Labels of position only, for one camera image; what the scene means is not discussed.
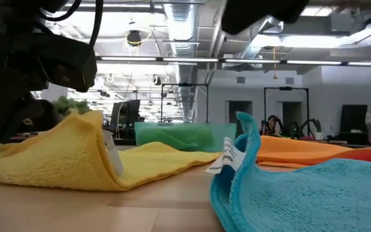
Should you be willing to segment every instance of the blue microfiber towel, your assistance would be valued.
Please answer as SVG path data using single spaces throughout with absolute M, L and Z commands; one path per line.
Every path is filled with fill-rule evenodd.
M 334 159 L 289 173 L 255 165 L 260 135 L 238 113 L 246 152 L 234 171 L 224 166 L 211 184 L 211 203 L 226 231 L 371 231 L 371 162 Z

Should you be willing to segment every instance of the doorway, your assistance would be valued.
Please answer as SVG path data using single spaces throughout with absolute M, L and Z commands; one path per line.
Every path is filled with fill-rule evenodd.
M 244 112 L 252 115 L 252 102 L 251 101 L 227 101 L 226 105 L 228 105 L 229 112 L 228 118 L 230 123 L 235 123 L 237 125 L 236 130 L 236 138 L 239 135 L 242 135 L 243 128 L 240 123 L 240 120 L 237 119 L 236 112 Z
M 294 136 L 294 125 L 297 122 L 301 126 L 301 102 L 282 102 L 283 104 L 283 127 L 287 129 L 290 136 Z

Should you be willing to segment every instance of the towel tag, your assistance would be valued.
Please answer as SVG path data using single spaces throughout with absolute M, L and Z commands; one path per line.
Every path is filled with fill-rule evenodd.
M 114 170 L 118 175 L 123 174 L 124 167 L 122 165 L 119 151 L 115 147 L 113 135 L 111 132 L 103 130 L 102 131 L 102 137 L 104 138 L 104 143 L 108 150 L 108 157 L 113 164 Z
M 244 152 L 239 151 L 233 144 L 230 138 L 224 138 L 223 152 L 216 161 L 213 162 L 209 168 L 205 171 L 206 173 L 219 174 L 225 165 L 231 166 L 233 170 L 237 169 L 242 165 L 245 157 Z

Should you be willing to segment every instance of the green plant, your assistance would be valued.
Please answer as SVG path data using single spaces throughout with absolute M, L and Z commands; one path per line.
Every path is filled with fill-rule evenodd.
M 80 114 L 90 111 L 87 101 L 76 101 L 74 99 L 68 99 L 64 96 L 58 98 L 58 100 L 53 101 L 55 109 L 59 115 L 65 117 L 70 114 L 70 109 L 76 109 Z

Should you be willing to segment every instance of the office desk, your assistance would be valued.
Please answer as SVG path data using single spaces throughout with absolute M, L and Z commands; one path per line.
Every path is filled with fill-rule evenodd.
M 123 193 L 0 185 L 0 232 L 223 231 L 211 209 L 207 167 Z

